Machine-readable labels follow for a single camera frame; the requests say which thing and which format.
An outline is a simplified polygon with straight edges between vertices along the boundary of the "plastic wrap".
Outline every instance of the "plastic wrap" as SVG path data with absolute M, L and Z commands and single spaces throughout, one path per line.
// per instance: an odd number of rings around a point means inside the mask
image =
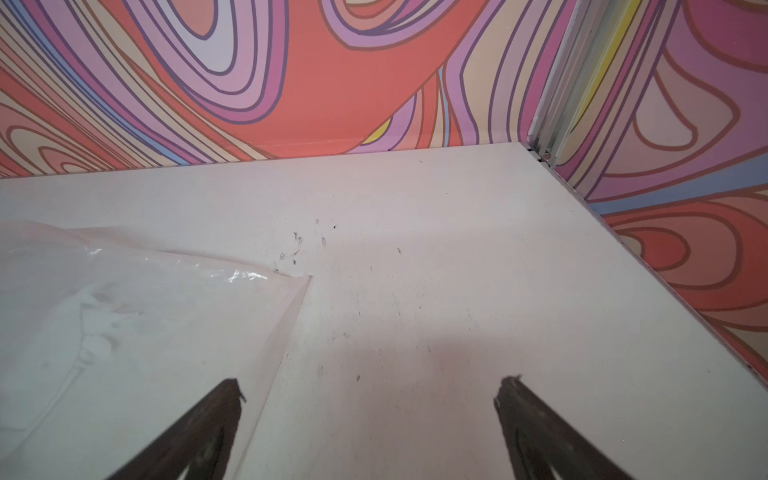
M 0 478 L 106 478 L 225 378 L 233 478 L 308 277 L 0 226 Z

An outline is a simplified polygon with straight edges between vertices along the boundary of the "purple wavy line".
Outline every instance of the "purple wavy line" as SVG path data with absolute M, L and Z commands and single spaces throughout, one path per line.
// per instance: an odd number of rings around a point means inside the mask
M 0 8 L 0 15 L 7 21 L 7 23 L 14 29 L 14 31 L 22 38 L 22 41 L 27 45 L 27 47 L 30 49 L 30 51 L 35 50 L 35 45 L 31 43 L 29 39 L 27 39 L 24 34 L 22 34 L 21 31 L 17 28 L 16 24 L 11 20 L 10 17 L 8 17 L 9 12 L 6 12 L 5 10 Z M 61 83 L 66 83 L 68 80 L 65 75 L 63 75 L 55 66 L 55 64 L 52 62 L 50 58 L 43 55 L 41 57 L 42 62 L 45 64 L 45 67 L 49 70 L 50 74 L 56 77 Z M 90 103 L 88 99 L 83 95 L 83 93 L 79 90 L 73 90 L 70 92 L 70 94 L 77 100 L 82 103 L 82 107 L 85 108 L 87 111 L 90 111 L 92 114 L 98 115 L 98 112 L 100 111 L 98 107 L 96 107 L 94 104 Z M 103 127 L 105 127 L 107 130 L 112 132 L 115 137 L 118 137 L 122 139 L 123 141 L 126 141 L 127 143 L 130 143 L 130 139 L 133 138 L 132 135 L 130 135 L 126 130 L 114 127 L 111 124 L 104 124 Z M 154 158 L 152 158 L 149 154 L 138 151 L 135 153 L 135 155 L 141 156 L 146 161 L 155 164 L 156 166 L 160 166 L 160 163 L 158 163 Z
M 356 30 L 347 25 L 333 0 L 321 0 L 323 14 L 331 27 L 331 30 L 349 47 L 353 48 L 378 48 L 394 45 L 426 30 L 443 13 L 448 11 L 457 0 L 443 0 L 428 13 L 424 14 L 416 22 L 390 30 L 371 29 L 366 31 Z
M 575 6 L 576 0 L 564 0 L 560 5 L 560 10 L 547 33 L 544 46 L 539 51 L 538 58 L 536 58 L 533 73 L 531 73 L 531 77 L 528 79 L 528 86 L 525 88 L 523 105 L 518 118 L 518 140 L 525 144 L 526 147 L 528 146 L 528 130 L 531 127 L 536 108 L 541 100 L 541 94 L 544 92 L 547 76 L 549 76 L 549 71 L 554 63 L 554 57 L 558 53 L 560 43 L 562 43 L 563 36 L 565 35 L 565 29 L 568 26 L 568 21 L 571 19 Z
M 395 14 L 392 16 L 392 23 L 398 24 L 405 20 L 408 20 L 408 17 L 415 11 L 419 10 L 426 2 L 429 0 L 422 0 L 421 2 L 405 2 L 402 4 L 402 7 L 400 8 L 399 12 L 395 12 Z
M 275 15 L 270 16 L 270 30 L 273 32 L 270 38 L 275 38 L 276 41 L 266 52 L 266 80 L 262 87 L 260 99 L 252 108 L 222 108 L 196 92 L 192 92 L 192 98 L 211 114 L 233 124 L 249 124 L 269 115 L 276 107 L 283 92 L 283 79 L 285 78 L 287 62 L 286 47 L 288 45 L 287 23 L 288 18 L 283 8 L 278 8 Z
M 214 34 L 216 31 L 216 24 L 219 22 L 219 0 L 212 0 L 214 3 L 214 20 L 210 23 L 210 28 L 208 31 L 206 31 L 204 34 L 200 35 L 191 28 L 189 28 L 189 25 L 184 21 L 184 19 L 179 15 L 178 10 L 176 9 L 176 5 L 174 5 L 173 2 L 169 1 L 168 6 L 170 7 L 171 11 L 173 11 L 174 15 L 176 15 L 176 18 L 178 19 L 179 23 L 181 23 L 184 26 L 184 29 L 189 32 L 190 35 L 199 38 L 200 40 L 207 40 L 210 38 L 211 35 Z
M 144 0 L 140 0 L 141 4 L 144 5 L 144 8 L 146 9 L 146 2 Z M 230 64 L 225 68 L 223 71 L 214 71 L 206 67 L 203 62 L 192 52 L 192 50 L 189 48 L 189 45 L 184 43 L 184 40 L 181 38 L 181 35 L 179 35 L 179 32 L 176 31 L 175 28 L 170 26 L 170 20 L 165 15 L 165 12 L 163 12 L 163 9 L 160 7 L 160 5 L 157 3 L 157 0 L 151 0 L 152 1 L 152 9 L 157 13 L 156 15 L 152 15 L 150 13 L 150 16 L 152 17 L 152 21 L 155 24 L 157 28 L 159 28 L 163 32 L 163 36 L 166 38 L 166 40 L 172 44 L 174 50 L 179 54 L 180 57 L 184 58 L 184 61 L 187 63 L 187 65 L 190 66 L 190 68 L 194 69 L 195 71 L 204 71 L 207 74 L 211 74 L 214 77 L 222 77 L 232 71 L 232 69 L 235 66 L 235 61 L 237 60 L 237 47 L 240 43 L 244 43 L 237 40 L 237 36 L 240 34 L 237 30 L 237 21 L 236 16 L 232 15 L 232 37 L 233 37 L 233 50 L 232 50 L 232 60 L 230 61 Z M 171 0 L 167 0 L 168 5 L 170 6 L 171 10 L 174 12 L 176 17 L 179 19 L 179 22 L 184 26 L 184 29 L 190 32 L 193 36 L 198 37 L 200 40 L 207 40 L 210 38 L 210 36 L 216 31 L 216 27 L 218 26 L 216 23 L 213 23 L 211 26 L 211 30 L 208 32 L 208 34 L 205 37 L 199 37 L 194 34 L 193 31 L 190 30 L 189 27 L 187 27 L 187 24 L 184 23 L 184 21 L 179 17 L 178 12 L 176 12 L 176 8 L 174 7 L 174 3 Z M 230 0 L 230 12 L 235 12 L 235 3 L 234 0 Z M 218 10 L 214 10 L 214 21 L 218 22 L 219 19 L 219 12 Z M 163 22 L 158 22 L 156 18 L 159 16 L 159 18 L 162 18 Z M 253 16 L 253 30 L 256 31 L 256 25 L 255 25 L 255 15 Z M 173 35 L 174 40 L 171 41 L 169 38 L 169 34 Z M 181 45 L 182 50 L 180 50 L 177 47 L 177 44 Z M 192 58 L 192 60 L 199 66 L 199 68 L 195 68 L 192 66 L 192 64 L 186 59 L 186 57 Z
M 650 51 L 650 44 L 651 44 L 650 39 L 653 38 L 654 34 L 656 33 L 656 29 L 658 28 L 661 22 L 661 12 L 664 10 L 664 6 L 666 5 L 666 3 L 667 3 L 667 0 L 661 0 L 659 3 L 659 7 L 657 9 L 656 15 L 654 16 L 655 17 L 654 23 L 652 24 L 652 26 L 650 27 L 650 30 L 648 31 L 648 41 L 646 41 L 645 43 L 645 47 L 643 48 L 643 53 L 641 53 L 640 55 L 637 68 L 635 69 L 634 74 L 632 75 L 632 79 L 630 80 L 630 84 L 629 84 L 630 87 L 627 90 L 627 94 L 624 96 L 624 98 L 621 99 L 621 104 L 619 105 L 619 114 L 617 114 L 614 117 L 614 120 L 611 122 L 611 127 L 608 128 L 608 133 L 605 136 L 605 139 L 603 140 L 603 144 L 600 146 L 600 150 L 598 150 L 598 152 L 594 155 L 595 158 L 600 157 L 600 154 L 603 152 L 603 149 L 606 147 L 608 140 L 611 138 L 611 133 L 613 132 L 613 130 L 615 128 L 617 129 L 621 128 L 621 133 L 619 133 L 618 135 L 618 139 L 616 140 L 616 143 L 613 146 L 613 150 L 611 150 L 610 153 L 608 153 L 608 159 L 605 161 L 605 164 L 603 165 L 602 170 L 600 171 L 600 174 L 597 176 L 594 183 L 591 185 L 589 191 L 584 195 L 585 200 L 587 200 L 592 195 L 594 188 L 600 183 L 601 177 L 605 174 L 605 171 L 608 169 L 608 165 L 611 164 L 611 160 L 616 154 L 616 150 L 618 150 L 619 145 L 621 145 L 621 140 L 624 138 L 624 135 L 627 133 L 627 129 L 629 128 L 629 125 L 631 123 L 628 119 L 634 116 L 634 112 L 637 109 L 637 106 L 640 104 L 640 100 L 643 97 L 643 94 L 645 93 L 646 89 L 648 88 L 648 84 L 650 84 L 650 78 L 654 70 L 656 70 L 656 65 L 658 65 L 659 59 L 661 58 L 661 52 L 664 50 L 664 43 L 667 41 L 667 37 L 669 36 L 673 22 L 670 22 L 669 25 L 667 25 L 667 27 L 664 29 L 662 41 L 659 44 L 658 51 L 656 51 L 655 54 L 653 53 L 650 54 L 653 56 L 653 60 L 651 60 L 651 65 L 650 65 L 650 69 L 648 70 L 647 77 L 640 78 L 640 70 L 643 67 L 643 63 L 645 63 L 645 58 L 648 55 L 648 52 Z M 675 5 L 675 11 L 677 11 L 678 6 L 679 6 L 679 3 Z M 636 85 L 638 84 L 640 85 L 640 94 L 635 99 L 634 106 L 630 107 L 631 109 L 630 116 L 627 118 L 627 123 L 622 128 L 618 124 L 619 116 L 621 115 L 621 112 L 623 112 L 624 109 L 627 107 L 627 100 L 630 97 L 630 93 L 633 90 L 637 90 Z M 587 170 L 584 172 L 584 175 L 574 185 L 574 189 L 578 188 L 578 186 L 581 185 L 581 182 L 583 182 L 587 178 L 589 172 L 592 170 L 592 168 L 594 168 L 596 163 L 597 162 L 593 162 L 592 164 L 589 165 L 589 167 L 587 167 Z
M 509 35 L 507 45 L 504 47 L 502 61 L 496 70 L 496 77 L 491 89 L 491 103 L 488 106 L 488 139 L 491 142 L 494 141 L 494 134 L 497 132 L 496 141 L 505 141 L 501 137 L 508 137 L 509 104 L 514 95 L 517 77 L 520 73 L 523 46 L 527 45 L 526 40 L 533 39 L 533 32 L 538 28 L 538 24 L 528 19 L 529 12 L 535 15 L 534 11 L 531 10 L 534 3 L 535 0 L 528 0 L 525 4 L 512 33 Z
M 241 12 L 242 15 L 235 15 L 237 8 L 233 2 L 233 16 L 235 19 L 242 18 L 242 20 L 237 20 L 242 25 L 239 28 L 235 24 L 232 25 L 235 34 L 235 52 L 230 66 L 232 71 L 222 72 L 223 74 L 211 74 L 195 68 L 193 63 L 202 66 L 197 57 L 192 54 L 167 23 L 161 24 L 157 21 L 157 18 L 164 19 L 164 16 L 154 2 L 149 5 L 144 0 L 126 3 L 136 26 L 146 39 L 147 44 L 151 46 L 157 59 L 161 61 L 169 73 L 176 75 L 181 84 L 185 84 L 192 91 L 198 92 L 211 101 L 220 103 L 226 101 L 231 94 L 238 94 L 251 88 L 253 78 L 263 79 L 263 71 L 256 73 L 258 63 L 255 52 L 257 26 L 256 12 L 252 8 L 248 8 L 247 12 Z
M 642 177 L 604 177 L 592 194 L 593 200 L 656 187 L 672 180 L 717 167 L 740 155 L 764 147 L 768 95 L 768 74 L 729 65 L 705 50 L 693 36 L 685 16 L 678 10 L 666 48 L 679 66 L 695 78 L 728 95 L 738 105 L 739 122 L 700 156 L 677 167 Z
M 523 67 L 523 62 L 525 62 L 525 59 L 528 58 L 528 52 L 531 50 L 531 44 L 533 43 L 534 37 L 536 36 L 536 33 L 538 32 L 539 27 L 541 27 L 541 22 L 544 21 L 544 15 L 549 9 L 549 5 L 551 3 L 551 0 L 547 0 L 547 4 L 544 6 L 544 8 L 541 10 L 541 15 L 538 17 L 538 22 L 536 22 L 536 28 L 533 29 L 533 32 L 530 34 L 530 39 L 528 40 L 528 43 L 525 45 L 525 51 L 523 52 L 523 55 L 520 58 L 520 62 L 518 64 L 518 67 L 516 69 L 515 73 L 515 82 L 512 84 L 512 90 L 509 92 L 509 102 L 507 103 L 507 119 L 506 119 L 506 132 L 507 132 L 507 141 L 513 141 L 512 140 L 512 132 L 511 132 L 511 118 L 512 118 L 512 102 L 515 99 L 515 92 L 518 90 L 518 81 L 520 80 L 520 70 Z M 520 119 L 520 115 L 522 114 L 522 101 L 520 102 L 520 110 L 518 112 L 518 121 Z
M 450 104 L 453 107 L 453 113 L 456 116 L 458 129 L 462 132 L 464 145 L 477 144 L 479 138 L 478 126 L 469 110 L 469 103 L 465 95 L 464 69 L 480 37 L 504 2 L 505 0 L 491 0 L 488 2 L 478 19 L 472 24 L 472 27 L 470 27 L 464 38 L 459 42 L 458 47 L 456 47 L 445 63 L 445 86 Z
M 118 115 L 148 137 L 169 148 L 189 163 L 202 163 L 200 158 L 190 154 L 187 148 L 198 152 L 199 150 L 179 137 L 154 113 L 146 109 L 135 93 L 115 74 L 103 54 L 85 34 L 83 26 L 71 11 L 70 5 L 62 0 L 46 0 L 45 4 L 44 7 L 35 0 L 25 1 L 38 27 L 94 93 Z
M 645 34 L 650 27 L 650 21 L 654 17 L 653 13 L 656 12 L 657 6 L 658 0 L 650 0 L 650 2 L 648 2 L 648 6 L 641 21 L 640 27 L 637 29 L 637 33 L 632 39 L 632 44 L 627 51 L 627 55 L 624 57 L 621 69 L 616 77 L 616 80 L 614 81 L 613 86 L 611 87 L 611 91 L 608 93 L 608 96 L 603 103 L 603 108 L 600 110 L 598 117 L 592 124 L 592 128 L 589 130 L 587 136 L 584 137 L 581 146 L 573 155 L 573 157 L 571 157 L 569 162 L 557 168 L 558 174 L 565 180 L 571 177 L 571 175 L 576 171 L 576 168 L 578 168 L 578 165 L 581 163 L 581 161 L 584 160 L 584 156 L 591 148 L 594 140 L 597 138 L 598 132 L 600 129 L 602 129 L 603 123 L 605 123 L 605 118 L 608 116 L 608 112 L 610 112 L 614 107 L 614 104 L 616 103 L 617 97 L 619 95 L 619 91 L 624 85 L 624 81 L 629 75 L 629 70 L 632 69 L 634 59 L 637 57 L 638 52 L 640 51 L 640 47 L 643 44 L 643 39 L 645 38 Z
M 387 131 L 384 132 L 384 135 L 369 144 L 358 145 L 349 152 L 351 154 L 369 154 L 372 152 L 392 150 L 394 147 L 397 147 L 408 133 L 415 112 L 416 95 L 413 95 L 392 115 L 392 121 L 390 122 Z

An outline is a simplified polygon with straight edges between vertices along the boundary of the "psychedelic wallpaper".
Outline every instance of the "psychedelic wallpaper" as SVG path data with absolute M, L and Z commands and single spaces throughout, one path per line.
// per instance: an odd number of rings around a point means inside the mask
M 557 172 L 768 379 L 768 2 L 636 3 Z
M 2 0 L 0 177 L 516 141 L 574 0 Z

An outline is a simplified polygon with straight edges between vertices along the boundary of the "dark stain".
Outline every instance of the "dark stain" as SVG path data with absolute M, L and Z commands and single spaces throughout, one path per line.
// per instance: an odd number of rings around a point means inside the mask
M 128 305 L 120 305 L 118 308 L 112 310 L 113 313 L 134 313 L 133 310 L 131 310 Z
M 111 303 L 112 297 L 107 295 L 106 293 L 102 292 L 94 292 L 92 296 L 98 301 L 102 303 Z
M 114 338 L 112 335 L 108 333 L 102 333 L 101 336 L 104 337 L 105 340 L 109 342 L 109 346 L 114 350 L 120 346 L 120 340 Z
M 93 353 L 80 349 L 80 356 L 78 357 L 80 359 L 80 362 L 84 365 L 93 365 L 94 364 L 94 356 Z
M 475 319 L 472 318 L 472 314 L 469 312 L 469 308 L 467 308 L 467 316 L 469 317 L 469 321 L 470 322 L 474 323 L 475 326 L 478 325 L 478 323 L 475 321 Z

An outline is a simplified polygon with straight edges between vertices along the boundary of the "blue stripe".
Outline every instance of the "blue stripe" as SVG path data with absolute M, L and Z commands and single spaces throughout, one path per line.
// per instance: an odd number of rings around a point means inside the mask
M 694 199 L 705 195 L 725 193 L 741 188 L 756 187 L 766 183 L 768 183 L 768 154 L 762 154 L 751 160 L 694 178 L 682 184 L 620 200 L 589 203 L 589 206 L 600 215 L 608 215 Z
M 442 71 L 444 68 L 445 67 L 440 67 L 440 70 L 438 70 L 438 75 L 440 76 L 440 91 L 442 92 L 442 117 L 443 124 L 445 125 L 442 146 L 448 147 L 448 142 L 451 137 L 451 115 L 448 112 L 448 95 L 445 94 L 445 80 L 442 77 Z

